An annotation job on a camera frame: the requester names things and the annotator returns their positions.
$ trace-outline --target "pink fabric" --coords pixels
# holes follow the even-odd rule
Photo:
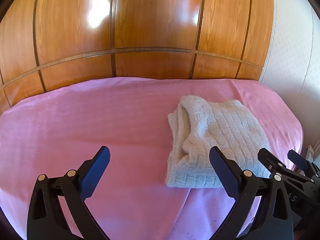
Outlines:
[[[111,161],[86,204],[112,240],[209,239],[234,200],[222,188],[190,190],[164,183],[172,148],[167,115],[182,95],[212,102],[240,100],[259,120],[273,153],[292,167],[286,154],[300,151],[301,125],[281,98],[258,82],[83,82],[27,98],[0,117],[0,206],[22,238],[37,176],[62,176],[105,145]],[[62,206],[72,231],[79,234],[63,201]]]

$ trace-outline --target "white wallpaper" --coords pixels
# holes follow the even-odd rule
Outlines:
[[[320,22],[307,0],[275,0],[270,54],[261,82],[299,119],[305,145],[320,137]]]

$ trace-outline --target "cable knit pattern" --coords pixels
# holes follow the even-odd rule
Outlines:
[[[258,161],[258,151],[270,149],[267,137],[258,120],[238,100],[212,103],[183,96],[168,120],[173,135],[166,178],[169,187],[222,187],[209,161],[213,146],[243,170],[269,176]]]

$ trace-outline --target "folded white garment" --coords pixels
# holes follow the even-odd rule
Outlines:
[[[168,159],[167,186],[222,187],[209,161],[213,146],[243,170],[269,176],[258,161],[258,151],[270,148],[267,137],[258,120],[239,101],[212,103],[197,96],[183,96],[168,120],[173,149]]]

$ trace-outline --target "wood paneling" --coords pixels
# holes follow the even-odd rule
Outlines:
[[[0,23],[0,69],[5,83],[36,67],[34,3],[35,0],[14,0]]]
[[[237,79],[253,79],[258,81],[262,72],[262,68],[241,63]]]
[[[4,90],[0,90],[0,115],[10,108],[7,97],[5,96]]]
[[[240,58],[250,0],[204,0],[199,50]]]
[[[110,0],[38,0],[39,63],[110,48]]]
[[[41,70],[45,88],[50,91],[75,83],[112,77],[110,55],[80,58]]]
[[[273,24],[273,0],[252,0],[251,18],[243,60],[263,66]]]
[[[187,79],[194,54],[179,52],[131,52],[116,54],[118,77]]]
[[[239,62],[197,54],[192,79],[235,78]]]
[[[201,0],[117,0],[116,48],[195,49]]]
[[[4,88],[9,103],[15,105],[22,99],[43,93],[39,73],[35,72],[25,76]]]

